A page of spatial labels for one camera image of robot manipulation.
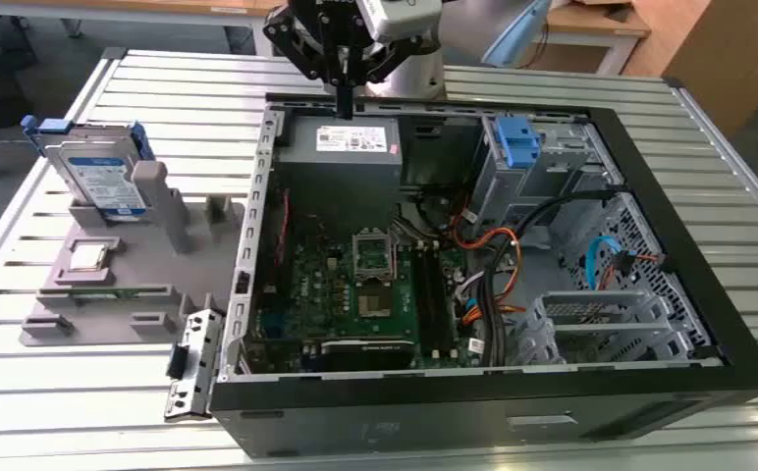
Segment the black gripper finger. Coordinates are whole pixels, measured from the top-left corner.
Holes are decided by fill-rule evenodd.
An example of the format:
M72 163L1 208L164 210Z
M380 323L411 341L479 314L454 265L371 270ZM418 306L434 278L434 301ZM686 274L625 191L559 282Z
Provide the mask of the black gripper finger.
M366 87L378 97L428 99L438 96L438 41L414 36L391 41L368 55L351 48L346 61L346 119Z
M334 89L335 117L346 118L346 83L338 56L338 46L320 44L295 19L290 9L268 12L263 34L275 49L290 60L307 79L319 79Z

